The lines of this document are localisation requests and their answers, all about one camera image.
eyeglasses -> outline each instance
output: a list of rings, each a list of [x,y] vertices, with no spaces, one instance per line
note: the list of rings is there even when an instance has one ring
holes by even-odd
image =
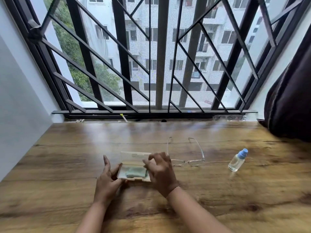
[[[171,138],[172,138],[172,137],[169,137],[169,139],[168,139],[168,141],[167,141],[167,146],[166,146],[167,155],[169,155],[169,140],[170,140]],[[200,144],[197,142],[196,139],[191,138],[191,137],[188,137],[189,142],[191,142],[190,139],[195,140],[196,143],[199,145],[200,150],[201,150],[201,153],[202,153],[202,159],[198,159],[198,160],[189,160],[189,161],[184,161],[184,160],[179,160],[179,159],[172,159],[172,164],[173,164],[174,166],[181,166],[181,165],[183,165],[184,163],[188,163],[188,164],[190,164],[191,166],[198,166],[199,164],[202,164],[202,163],[205,161],[204,154],[203,154],[203,150],[201,149]]]

forearm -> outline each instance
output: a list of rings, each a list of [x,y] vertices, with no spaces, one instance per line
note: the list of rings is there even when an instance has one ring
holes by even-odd
[[[191,233],[232,233],[180,187],[175,188],[167,200]]]
[[[93,203],[82,219],[76,233],[100,233],[106,213],[106,207],[100,203]]]

dark curtain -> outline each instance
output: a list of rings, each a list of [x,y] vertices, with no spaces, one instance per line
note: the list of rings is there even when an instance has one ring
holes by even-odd
[[[311,27],[269,90],[260,124],[278,137],[311,142]]]

glasses lens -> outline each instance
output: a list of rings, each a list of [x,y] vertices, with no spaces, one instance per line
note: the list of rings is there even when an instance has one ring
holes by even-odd
[[[184,164],[183,160],[179,160],[179,159],[172,159],[172,164],[175,166],[180,166]]]
[[[199,164],[202,164],[203,163],[203,160],[193,160],[193,161],[189,161],[189,164],[191,166],[197,166]]]

wooden table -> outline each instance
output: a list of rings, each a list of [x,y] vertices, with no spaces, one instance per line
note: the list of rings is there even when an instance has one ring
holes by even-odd
[[[166,151],[206,162],[174,168],[182,188],[235,232],[311,232],[310,145],[253,122],[54,124],[0,183],[0,232],[73,232],[92,203],[103,154]],[[237,173],[228,163],[249,156]],[[113,201],[105,232],[187,232],[150,184],[131,182]]]

